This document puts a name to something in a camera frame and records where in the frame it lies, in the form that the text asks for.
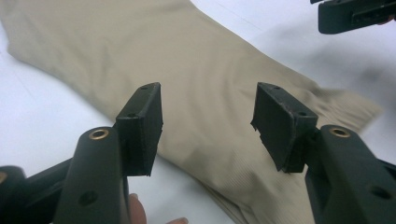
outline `brown fabric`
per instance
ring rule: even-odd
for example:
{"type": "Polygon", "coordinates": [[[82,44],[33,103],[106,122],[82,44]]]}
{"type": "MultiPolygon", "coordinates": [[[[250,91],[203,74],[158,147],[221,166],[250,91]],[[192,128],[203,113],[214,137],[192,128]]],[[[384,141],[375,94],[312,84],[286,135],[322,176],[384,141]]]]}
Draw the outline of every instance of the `brown fabric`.
{"type": "Polygon", "coordinates": [[[159,153],[193,175],[237,223],[313,223],[304,176],[278,173],[249,125],[257,82],[286,89],[359,131],[378,108],[323,90],[263,55],[187,0],[0,0],[9,52],[64,81],[110,118],[163,85],[159,153]]]}

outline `beige cloth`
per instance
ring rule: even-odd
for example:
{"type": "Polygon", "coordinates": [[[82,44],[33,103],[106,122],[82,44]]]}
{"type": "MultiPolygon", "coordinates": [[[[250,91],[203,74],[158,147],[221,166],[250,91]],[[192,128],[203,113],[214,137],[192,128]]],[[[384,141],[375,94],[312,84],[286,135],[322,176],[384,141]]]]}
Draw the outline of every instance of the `beige cloth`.
{"type": "Polygon", "coordinates": [[[313,223],[304,176],[278,173],[250,126],[257,82],[276,84],[359,131],[378,108],[323,90],[187,0],[0,0],[9,52],[110,118],[135,89],[163,85],[159,153],[201,181],[236,223],[313,223]]]}

